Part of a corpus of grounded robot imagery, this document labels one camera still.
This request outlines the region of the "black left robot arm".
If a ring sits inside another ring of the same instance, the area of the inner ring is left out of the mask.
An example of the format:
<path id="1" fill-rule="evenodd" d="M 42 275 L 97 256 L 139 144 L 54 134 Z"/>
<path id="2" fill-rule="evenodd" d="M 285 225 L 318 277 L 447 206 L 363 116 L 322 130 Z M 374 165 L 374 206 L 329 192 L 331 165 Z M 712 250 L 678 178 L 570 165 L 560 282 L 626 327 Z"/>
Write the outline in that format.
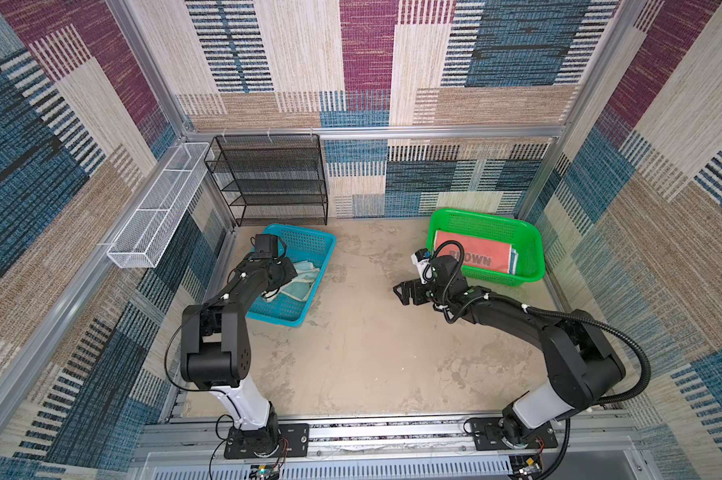
<path id="1" fill-rule="evenodd" d="M 297 273 L 281 238 L 257 234 L 253 241 L 253 251 L 233 269 L 229 283 L 214 298 L 184 310 L 180 374 L 226 408 L 233 421 L 230 446 L 270 456 L 282 440 L 272 403 L 249 377 L 252 349 L 246 315 L 257 298 L 277 292 Z"/>

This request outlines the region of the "red pink towel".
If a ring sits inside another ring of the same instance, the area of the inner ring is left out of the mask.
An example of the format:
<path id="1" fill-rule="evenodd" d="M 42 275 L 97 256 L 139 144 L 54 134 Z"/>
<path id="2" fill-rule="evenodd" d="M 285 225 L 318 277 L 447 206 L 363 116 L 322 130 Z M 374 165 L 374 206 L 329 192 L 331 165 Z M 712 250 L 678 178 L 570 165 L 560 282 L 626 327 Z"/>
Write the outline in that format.
<path id="1" fill-rule="evenodd" d="M 434 247 L 438 248 L 447 241 L 455 241 L 462 245 L 463 264 L 466 266 L 506 274 L 515 273 L 518 255 L 510 244 L 437 230 Z"/>

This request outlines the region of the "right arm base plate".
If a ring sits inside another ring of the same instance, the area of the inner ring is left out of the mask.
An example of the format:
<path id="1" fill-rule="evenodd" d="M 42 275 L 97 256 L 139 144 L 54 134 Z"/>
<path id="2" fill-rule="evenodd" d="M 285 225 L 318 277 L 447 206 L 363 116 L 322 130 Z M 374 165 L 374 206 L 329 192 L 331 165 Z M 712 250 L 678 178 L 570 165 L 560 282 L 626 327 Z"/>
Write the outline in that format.
<path id="1" fill-rule="evenodd" d="M 477 451 L 540 451 L 559 445 L 550 423 L 532 430 L 514 419 L 500 416 L 470 417 L 463 422 L 463 431 L 473 439 Z"/>

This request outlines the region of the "pale yellow teal towel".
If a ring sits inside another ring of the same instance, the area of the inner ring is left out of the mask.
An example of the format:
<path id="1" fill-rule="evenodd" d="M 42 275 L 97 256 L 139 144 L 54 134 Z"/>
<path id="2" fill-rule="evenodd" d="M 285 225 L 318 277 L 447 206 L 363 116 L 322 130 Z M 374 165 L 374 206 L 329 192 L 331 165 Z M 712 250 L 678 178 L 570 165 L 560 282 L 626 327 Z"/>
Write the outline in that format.
<path id="1" fill-rule="evenodd" d="M 320 269 L 310 261 L 294 263 L 296 277 L 282 286 L 278 294 L 298 302 L 306 302 L 310 297 L 313 285 L 318 280 Z"/>

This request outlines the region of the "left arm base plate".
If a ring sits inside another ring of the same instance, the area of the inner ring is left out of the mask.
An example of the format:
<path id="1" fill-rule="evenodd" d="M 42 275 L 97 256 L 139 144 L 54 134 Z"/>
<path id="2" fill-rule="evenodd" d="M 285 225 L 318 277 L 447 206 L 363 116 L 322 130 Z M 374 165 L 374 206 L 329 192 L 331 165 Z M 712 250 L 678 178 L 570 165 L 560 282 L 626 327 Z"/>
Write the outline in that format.
<path id="1" fill-rule="evenodd" d="M 223 456 L 226 460 L 306 457 L 310 425 L 283 424 L 258 430 L 229 430 Z"/>

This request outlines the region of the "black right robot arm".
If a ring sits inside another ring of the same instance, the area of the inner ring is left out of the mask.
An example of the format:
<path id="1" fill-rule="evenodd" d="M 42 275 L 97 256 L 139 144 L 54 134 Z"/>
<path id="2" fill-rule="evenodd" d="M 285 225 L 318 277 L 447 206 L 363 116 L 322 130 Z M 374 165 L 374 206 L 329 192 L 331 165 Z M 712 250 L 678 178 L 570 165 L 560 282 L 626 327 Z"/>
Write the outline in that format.
<path id="1" fill-rule="evenodd" d="M 471 286 L 449 256 L 422 261 L 422 276 L 392 288 L 404 305 L 432 304 L 453 323 L 464 320 L 521 339 L 542 352 L 547 380 L 503 410 L 499 428 L 512 446 L 525 445 L 552 420 L 569 418 L 621 382 L 625 367 L 603 329 L 582 311 L 565 314 L 526 305 L 483 286 Z"/>

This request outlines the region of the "teal plastic basket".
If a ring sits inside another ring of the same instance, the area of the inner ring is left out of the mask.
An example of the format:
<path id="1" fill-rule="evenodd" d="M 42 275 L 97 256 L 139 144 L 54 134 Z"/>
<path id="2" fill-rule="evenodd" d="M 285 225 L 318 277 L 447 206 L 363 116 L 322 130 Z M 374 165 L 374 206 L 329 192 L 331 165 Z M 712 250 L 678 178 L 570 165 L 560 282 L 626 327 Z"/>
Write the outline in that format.
<path id="1" fill-rule="evenodd" d="M 286 255 L 297 276 L 275 295 L 259 297 L 247 318 L 275 325 L 298 327 L 305 320 L 311 302 L 337 244 L 333 234 L 297 226 L 272 224 L 264 234 L 277 236 L 286 245 Z"/>

